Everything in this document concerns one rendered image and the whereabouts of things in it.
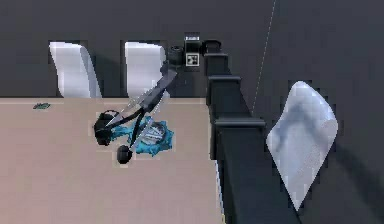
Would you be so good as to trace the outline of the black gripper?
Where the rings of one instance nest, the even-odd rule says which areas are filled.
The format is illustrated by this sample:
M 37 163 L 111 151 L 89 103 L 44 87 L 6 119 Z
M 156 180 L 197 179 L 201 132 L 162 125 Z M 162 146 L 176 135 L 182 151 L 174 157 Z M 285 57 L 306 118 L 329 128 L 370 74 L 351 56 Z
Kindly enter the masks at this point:
M 116 127 L 116 135 L 126 135 L 128 143 L 117 149 L 117 161 L 119 164 L 127 164 L 144 140 L 150 129 L 150 122 L 144 119 L 146 113 L 151 112 L 160 102 L 164 92 L 172 85 L 176 77 L 182 72 L 184 64 L 184 48 L 171 46 L 168 49 L 169 59 L 166 59 L 160 68 L 162 77 L 156 85 L 145 94 L 145 98 L 132 100 L 123 110 L 106 110 L 101 113 L 93 128 L 95 138 L 99 145 L 108 146 L 112 140 L 113 129 Z M 133 114 L 124 117 L 123 114 L 136 105 L 140 108 Z

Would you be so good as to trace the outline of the teal and grey wheel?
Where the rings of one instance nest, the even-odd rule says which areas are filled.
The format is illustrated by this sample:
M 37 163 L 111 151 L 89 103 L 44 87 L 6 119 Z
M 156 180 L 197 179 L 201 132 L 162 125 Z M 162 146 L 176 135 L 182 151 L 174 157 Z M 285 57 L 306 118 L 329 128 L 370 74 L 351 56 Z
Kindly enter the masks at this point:
M 150 154 L 152 157 L 160 151 L 172 148 L 174 132 L 168 129 L 166 121 L 155 121 L 145 116 L 139 124 L 133 149 L 137 154 Z

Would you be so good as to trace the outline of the beige table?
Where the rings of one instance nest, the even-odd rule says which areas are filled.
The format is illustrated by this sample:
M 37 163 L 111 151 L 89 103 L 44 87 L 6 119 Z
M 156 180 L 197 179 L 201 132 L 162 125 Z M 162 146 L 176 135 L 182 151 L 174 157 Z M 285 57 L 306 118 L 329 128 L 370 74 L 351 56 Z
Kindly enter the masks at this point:
M 154 117 L 174 131 L 155 157 L 116 161 L 93 124 L 125 99 L 0 99 L 0 224 L 222 224 L 202 99 L 162 102 Z

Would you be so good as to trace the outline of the white chair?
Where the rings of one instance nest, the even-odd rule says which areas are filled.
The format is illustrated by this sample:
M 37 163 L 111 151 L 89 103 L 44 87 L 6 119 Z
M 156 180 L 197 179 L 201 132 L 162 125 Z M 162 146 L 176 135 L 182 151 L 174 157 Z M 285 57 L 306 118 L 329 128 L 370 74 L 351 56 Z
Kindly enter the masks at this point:
M 124 49 L 127 94 L 138 97 L 154 87 L 162 77 L 160 68 L 166 60 L 165 49 L 143 42 L 126 42 Z
M 266 143 L 296 211 L 300 209 L 338 132 L 327 101 L 310 85 L 297 81 Z
M 49 50 L 57 71 L 58 89 L 64 98 L 102 97 L 86 47 L 67 42 L 50 42 Z

